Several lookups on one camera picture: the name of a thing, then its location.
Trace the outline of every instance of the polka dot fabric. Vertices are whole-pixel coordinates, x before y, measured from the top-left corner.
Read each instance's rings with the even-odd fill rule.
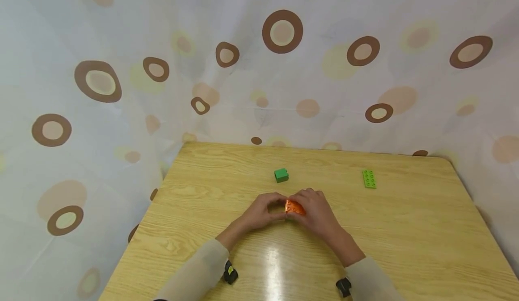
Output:
[[[519,273],[519,0],[0,4],[6,300],[97,300],[199,141],[444,158]]]

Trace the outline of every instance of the hand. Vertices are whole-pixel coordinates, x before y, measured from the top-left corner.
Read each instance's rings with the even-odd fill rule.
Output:
[[[307,188],[290,196],[289,200],[301,204],[306,215],[289,212],[287,217],[296,220],[323,239],[337,255],[342,266],[351,266],[366,257],[353,237],[341,227],[335,218],[323,192]]]
[[[296,220],[321,239],[330,240],[335,233],[343,230],[323,192],[314,191],[312,188],[301,189],[290,196],[289,200],[301,204],[306,216],[289,212],[287,217]]]
[[[278,192],[260,194],[237,221],[242,223],[247,231],[261,229],[273,221],[285,219],[284,212],[270,213],[269,205],[283,205],[286,201],[287,197]]]
[[[285,203],[286,196],[279,193],[260,194],[243,214],[234,220],[217,237],[227,250],[231,250],[250,230],[263,228],[276,220],[285,219],[285,213],[269,213],[269,205]]]

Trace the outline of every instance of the right hand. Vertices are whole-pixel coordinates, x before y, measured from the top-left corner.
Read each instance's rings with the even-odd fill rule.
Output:
[[[289,212],[287,218],[296,220],[321,239],[327,241],[337,235],[338,232],[344,231],[335,218],[323,192],[314,191],[312,188],[301,189],[296,194],[289,196],[288,199],[301,204],[306,211],[306,215]]]

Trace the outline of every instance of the toy block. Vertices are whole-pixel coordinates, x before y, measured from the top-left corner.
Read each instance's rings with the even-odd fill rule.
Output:
[[[371,170],[363,170],[362,177],[364,178],[365,188],[377,188],[377,182],[375,181],[375,175]]]
[[[289,173],[287,169],[281,168],[274,171],[274,177],[276,178],[276,182],[285,182],[289,180]]]

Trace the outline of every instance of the left hand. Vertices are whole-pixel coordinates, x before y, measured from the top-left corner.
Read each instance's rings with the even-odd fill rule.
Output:
[[[260,194],[237,220],[246,231],[260,229],[276,220],[285,219],[285,213],[270,213],[269,205],[284,204],[287,197],[278,192]]]

